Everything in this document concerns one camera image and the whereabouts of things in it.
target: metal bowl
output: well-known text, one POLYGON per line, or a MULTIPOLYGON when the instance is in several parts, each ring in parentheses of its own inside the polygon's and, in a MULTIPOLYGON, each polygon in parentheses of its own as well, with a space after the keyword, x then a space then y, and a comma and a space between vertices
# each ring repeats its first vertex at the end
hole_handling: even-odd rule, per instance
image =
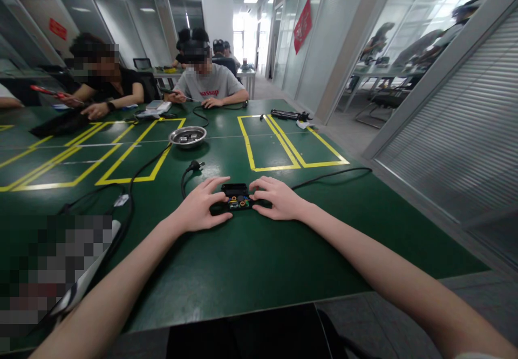
POLYGON ((169 142, 180 148, 190 149, 200 146, 206 136, 207 131, 203 127, 183 127, 171 132, 169 142))

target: green workbench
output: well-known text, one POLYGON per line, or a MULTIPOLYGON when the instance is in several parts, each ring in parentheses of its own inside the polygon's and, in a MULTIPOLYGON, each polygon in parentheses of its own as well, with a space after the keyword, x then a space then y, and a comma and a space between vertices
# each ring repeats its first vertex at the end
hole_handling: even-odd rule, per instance
MULTIPOLYGON (((55 214, 64 203, 99 185, 128 182, 167 145, 174 129, 203 124, 192 114, 195 105, 174 106, 171 112, 178 114, 176 120, 137 125, 124 122, 133 111, 119 111, 73 136, 44 141, 28 130, 57 115, 53 109, 0 112, 3 214, 55 214)), ((295 185, 360 166, 323 134, 301 130, 292 120, 261 120, 259 115, 267 115, 272 108, 291 110, 283 100, 251 101, 241 110, 206 110, 210 120, 206 143, 193 151, 173 146, 137 179, 133 222, 108 268, 178 207, 180 178, 193 159, 204 161, 205 166, 201 174, 189 178, 188 192, 207 177, 229 175, 230 182, 249 184, 268 175, 295 185)), ((113 202, 117 192, 106 193, 112 193, 107 201, 113 202)), ((437 279, 487 270, 372 173, 340 174, 304 186, 297 193, 437 279)), ((102 213, 94 209, 83 212, 102 213)), ((124 331, 369 290, 352 266, 311 229, 295 221, 272 221, 249 210, 235 213, 220 228, 181 237, 152 275, 124 331)), ((11 348, 34 346, 42 338, 36 334, 13 340, 11 348)))

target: red sign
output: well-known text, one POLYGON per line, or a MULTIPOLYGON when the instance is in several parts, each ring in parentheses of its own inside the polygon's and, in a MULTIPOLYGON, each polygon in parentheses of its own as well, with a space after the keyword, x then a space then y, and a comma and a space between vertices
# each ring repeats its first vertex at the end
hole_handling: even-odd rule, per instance
POLYGON ((66 28, 64 28, 61 24, 59 24, 52 18, 50 18, 49 21, 49 30, 51 30, 61 39, 66 40, 66 28))
POLYGON ((306 5, 302 10, 301 17, 298 19, 297 25, 293 30, 294 41, 293 45, 295 46, 295 55, 298 54, 298 51, 301 49, 302 44, 304 43, 306 37, 311 30, 313 23, 311 22, 311 2, 310 0, 306 1, 306 5))

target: floor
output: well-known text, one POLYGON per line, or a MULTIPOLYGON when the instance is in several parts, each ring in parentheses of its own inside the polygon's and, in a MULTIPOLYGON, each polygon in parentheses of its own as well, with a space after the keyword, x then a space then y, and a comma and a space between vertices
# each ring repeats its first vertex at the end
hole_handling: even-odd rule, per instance
MULTIPOLYGON (((281 90, 258 77, 255 98, 284 98, 281 90)), ((323 130, 355 159, 367 163, 361 153, 379 130, 354 121, 356 109, 365 100, 355 100, 352 109, 336 112, 323 130)), ((493 271, 443 280, 443 283, 482 314, 507 339, 518 346, 518 280, 505 263, 472 237, 460 233, 451 223, 418 201, 408 191, 399 190, 393 179, 374 167, 374 172, 403 198, 419 209, 451 237, 493 268, 493 271)), ((391 358, 440 358, 440 354, 424 331, 408 316, 383 300, 376 293, 350 296, 317 304, 333 321, 338 332, 354 340, 374 356, 391 358)), ((168 330, 152 330, 118 338, 107 358, 164 358, 168 330)))

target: yellow tape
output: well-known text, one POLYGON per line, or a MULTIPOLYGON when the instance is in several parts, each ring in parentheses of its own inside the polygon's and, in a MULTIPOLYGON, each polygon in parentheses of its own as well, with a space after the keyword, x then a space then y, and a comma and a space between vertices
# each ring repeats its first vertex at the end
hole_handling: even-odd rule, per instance
MULTIPOLYGON (((182 128, 183 124, 185 123, 184 119, 159 119, 155 120, 151 123, 151 125, 142 133, 141 136, 137 138, 137 140, 121 155, 121 157, 110 167, 110 169, 99 179, 99 181, 96 182, 96 186, 100 185, 107 185, 112 183, 117 184, 127 184, 131 181, 131 178, 118 178, 118 179, 108 179, 110 175, 113 174, 113 172, 120 166, 122 161, 124 161, 128 155, 133 151, 133 149, 138 145, 139 142, 143 140, 143 138, 147 135, 149 131, 155 126, 158 122, 163 121, 180 121, 180 124, 176 129, 182 128)), ((151 171, 151 174, 145 177, 136 177, 133 182, 145 182, 145 181, 154 181, 156 178, 156 175, 158 174, 158 171, 160 170, 160 167, 162 166, 163 162, 166 160, 167 154, 169 153, 169 150, 171 150, 171 147, 169 147, 167 150, 163 152, 163 154, 160 156, 160 159, 156 163, 155 167, 151 171)))
POLYGON ((323 166, 337 166, 337 165, 348 165, 349 162, 344 158, 342 157, 338 151, 336 151, 333 147, 331 147, 331 145, 329 143, 327 143, 319 134, 317 134, 311 127, 307 127, 308 131, 310 131, 313 135, 315 135, 317 137, 318 140, 320 140, 322 142, 322 144, 327 147, 327 149, 329 151, 331 151, 339 160, 337 161, 331 161, 331 162, 316 162, 316 163, 306 163, 304 161, 304 159, 302 158, 302 155, 300 155, 300 153, 297 151, 297 149, 295 148, 295 146, 293 145, 293 143, 291 142, 291 140, 286 136, 286 134, 284 133, 284 131, 282 130, 282 128, 279 126, 279 124, 277 124, 277 122, 275 121, 275 119, 271 116, 271 115, 268 115, 268 118, 271 120, 271 122, 275 125, 275 127, 279 130, 279 132, 281 133, 282 137, 284 138, 284 140, 286 141, 286 143, 288 143, 288 146, 290 146, 290 149, 293 151, 293 154, 295 154, 295 156, 297 157, 298 161, 301 163, 301 165, 303 167, 323 167, 323 166))
POLYGON ((244 137, 244 143, 245 143, 246 148, 247 148, 247 155, 248 155, 248 161, 250 162, 250 168, 253 171, 255 171, 255 172, 273 171, 273 170, 287 170, 287 169, 301 168, 301 166, 298 164, 297 160, 295 159, 295 157, 293 156, 291 151, 288 149, 286 143, 281 138, 281 135, 279 135, 279 133, 275 130, 275 128, 271 125, 270 121, 267 118, 265 118, 264 120, 266 120, 266 123, 268 124, 268 126, 270 127, 270 129, 272 130, 274 135, 277 137, 277 139, 281 143, 282 148, 286 151, 286 154, 288 155, 288 157, 291 160, 291 163, 293 163, 293 164, 292 165, 286 165, 286 166, 255 167, 254 156, 252 155, 252 148, 250 146, 250 139, 248 138, 247 132, 246 132, 246 130, 244 128, 244 125, 243 125, 243 121, 241 119, 249 118, 249 117, 259 117, 259 116, 260 115, 238 116, 237 117, 237 121, 239 122, 239 127, 241 128, 241 132, 242 132, 243 137, 244 137))
POLYGON ((14 124, 0 125, 0 132, 8 130, 9 128, 14 127, 14 126, 15 126, 14 124))
POLYGON ((40 144, 41 144, 41 143, 43 143, 43 142, 46 142, 47 140, 49 140, 49 139, 51 139, 51 138, 52 138, 52 135, 50 135, 50 136, 48 136, 48 137, 46 137, 46 138, 43 138, 42 140, 40 140, 39 142, 34 143, 33 145, 30 145, 28 150, 25 150, 23 153, 21 153, 21 154, 19 154, 19 155, 15 156, 15 157, 12 157, 11 159, 8 159, 7 161, 5 161, 5 162, 1 163, 1 164, 0 164, 0 168, 4 167, 4 166, 6 166, 6 165, 8 165, 8 164, 10 164, 10 163, 13 163, 14 161, 16 161, 16 160, 18 160, 18 159, 20 159, 20 158, 23 158, 23 157, 24 157, 24 156, 26 156, 27 154, 29 154, 29 153, 31 153, 31 152, 33 152, 33 151, 35 151, 35 150, 36 150, 36 147, 37 147, 38 145, 40 145, 40 144))
MULTIPOLYGON (((19 186, 14 188, 13 192, 18 191, 27 191, 27 190, 41 190, 41 189, 54 189, 54 188, 62 188, 62 187, 73 187, 77 186, 85 177, 87 177, 91 172, 93 172, 97 166, 99 166, 104 160, 106 160, 116 149, 118 149, 121 144, 113 146, 101 159, 99 159, 98 162, 95 162, 93 165, 91 165, 88 169, 86 169, 78 178, 76 178, 74 181, 71 182, 55 182, 51 184, 38 184, 38 185, 29 185, 31 182, 35 181, 39 177, 41 177, 43 174, 48 172, 49 170, 53 169, 56 165, 58 165, 60 162, 64 161, 66 158, 71 157, 75 153, 77 153, 79 150, 81 150, 82 147, 78 147, 81 143, 84 143, 86 140, 90 139, 92 136, 94 136, 96 133, 100 132, 109 124, 115 124, 115 123, 125 123, 120 121, 107 121, 104 123, 93 123, 93 127, 89 128, 86 133, 82 133, 78 137, 72 139, 68 143, 65 144, 65 146, 71 146, 67 150, 65 150, 61 155, 54 157, 51 161, 44 164, 44 166, 39 167, 37 172, 32 171, 27 176, 23 177, 23 179, 20 179, 16 181, 16 184, 19 184, 20 181, 22 182, 19 186)), ((124 130, 124 132, 119 135, 112 143, 117 143, 126 133, 128 133, 129 130, 133 128, 133 125, 129 126, 127 129, 124 130)))

